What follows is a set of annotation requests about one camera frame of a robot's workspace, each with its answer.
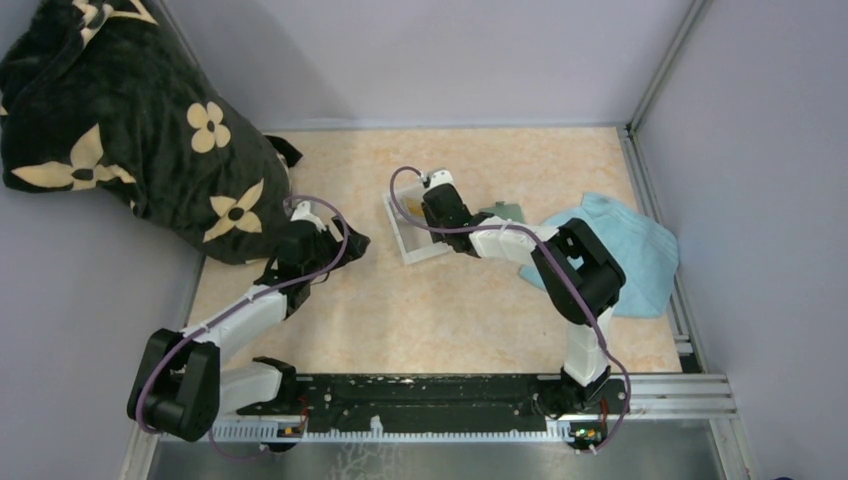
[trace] red wire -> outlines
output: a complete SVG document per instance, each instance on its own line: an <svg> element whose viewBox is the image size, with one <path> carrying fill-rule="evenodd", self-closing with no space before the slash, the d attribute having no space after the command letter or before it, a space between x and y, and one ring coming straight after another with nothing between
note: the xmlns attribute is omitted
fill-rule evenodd
<svg viewBox="0 0 848 480"><path fill-rule="evenodd" d="M303 410L300 411L300 426L297 429L300 430L300 433L303 433L303 428L306 427L306 421L309 419L309 403L306 401L306 397L300 397L298 400L303 404Z"/></svg>
<svg viewBox="0 0 848 480"><path fill-rule="evenodd" d="M212 448L214 448L215 451L218 452L219 455L226 458L227 460L232 460L233 462L237 462L237 463L255 462L256 460L259 460L262 457L264 457L265 455L267 455L268 453L270 453L268 450L263 449L263 450L260 450L259 453L256 453L256 454L253 454L253 455L250 455L250 456L247 456L247 457L240 457L238 455L229 454L229 453L225 452L224 450L222 450L221 446L218 445L218 442L215 441L215 436L212 435L212 429L211 428L209 429L209 443L212 444Z"/></svg>
<svg viewBox="0 0 848 480"><path fill-rule="evenodd" d="M607 429L607 415L609 415L609 404L606 397L601 398L601 430Z"/></svg>

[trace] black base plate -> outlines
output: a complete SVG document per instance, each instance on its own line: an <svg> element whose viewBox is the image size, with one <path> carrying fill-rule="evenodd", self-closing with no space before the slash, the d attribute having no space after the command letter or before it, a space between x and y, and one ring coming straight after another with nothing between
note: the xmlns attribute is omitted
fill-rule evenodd
<svg viewBox="0 0 848 480"><path fill-rule="evenodd" d="M545 412L534 394L560 384L559 375L297 375L295 398L309 405L309 431L370 431L379 415L387 433L539 432L545 415L609 414L623 408L621 380L611 379L584 411ZM240 415L299 415L301 401L266 402L240 409Z"/></svg>

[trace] green object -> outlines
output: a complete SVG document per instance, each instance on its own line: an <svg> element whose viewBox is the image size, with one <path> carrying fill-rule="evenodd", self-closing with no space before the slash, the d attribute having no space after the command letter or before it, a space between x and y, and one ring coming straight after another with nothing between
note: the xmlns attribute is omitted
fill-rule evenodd
<svg viewBox="0 0 848 480"><path fill-rule="evenodd" d="M517 203L495 202L494 207L481 208L481 212L491 213L513 222L524 223L524 213Z"/></svg>

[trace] flower pattern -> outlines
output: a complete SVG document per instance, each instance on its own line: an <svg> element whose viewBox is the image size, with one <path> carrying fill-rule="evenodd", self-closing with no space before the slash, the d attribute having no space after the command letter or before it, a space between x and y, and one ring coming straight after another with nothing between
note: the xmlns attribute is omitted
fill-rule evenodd
<svg viewBox="0 0 848 480"><path fill-rule="evenodd" d="M152 23L153 25L159 25L159 22L153 18L153 15L150 14L146 8L144 8L144 4L141 3L141 0L130 0L130 3L133 4L137 12L124 12L121 10L116 10L112 13L112 17L122 17L122 18L131 18L133 20L139 20L142 22Z"/></svg>
<svg viewBox="0 0 848 480"><path fill-rule="evenodd" d="M100 165L103 159L103 144L100 141L100 124L95 124L83 134L71 148L71 164L47 162L12 170L21 180L43 188L86 190L98 182L119 179L123 183L135 183L135 178L117 165Z"/></svg>
<svg viewBox="0 0 848 480"><path fill-rule="evenodd" d="M191 148L197 153L206 153L217 145L218 148L226 147L230 143L230 129L222 125L224 111L215 102L206 104L206 108L199 103L188 107L186 114L188 124L197 129L191 137Z"/></svg>
<svg viewBox="0 0 848 480"><path fill-rule="evenodd" d="M262 196L265 180L247 189L238 200L235 198L209 197L212 209L218 214L218 221L203 236L203 243L214 240L233 228L247 233L262 233L262 222L250 211Z"/></svg>
<svg viewBox="0 0 848 480"><path fill-rule="evenodd" d="M106 3L103 4L102 8L97 8L89 4L88 0L74 0L73 5L82 12L83 27L80 29L80 36L82 36L82 45L85 48L115 9Z"/></svg>

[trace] marble pattern surface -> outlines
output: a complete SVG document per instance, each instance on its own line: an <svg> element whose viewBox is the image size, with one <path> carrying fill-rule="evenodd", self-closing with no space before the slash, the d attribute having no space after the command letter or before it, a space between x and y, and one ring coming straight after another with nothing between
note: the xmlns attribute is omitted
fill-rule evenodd
<svg viewBox="0 0 848 480"><path fill-rule="evenodd" d="M528 223L594 191L636 207L612 128L287 132L304 152L291 170L296 193L332 202L368 235L366 256L333 272L283 324L230 362L270 356L311 373L557 372L565 320L518 266L443 255L404 266L382 203L392 172L447 167L472 211L517 202ZM413 182L402 176L399 185ZM325 221L326 212L321 213ZM208 260L190 323L243 294L263 263ZM634 372L677 372L665 318L614 318L613 354Z"/></svg>

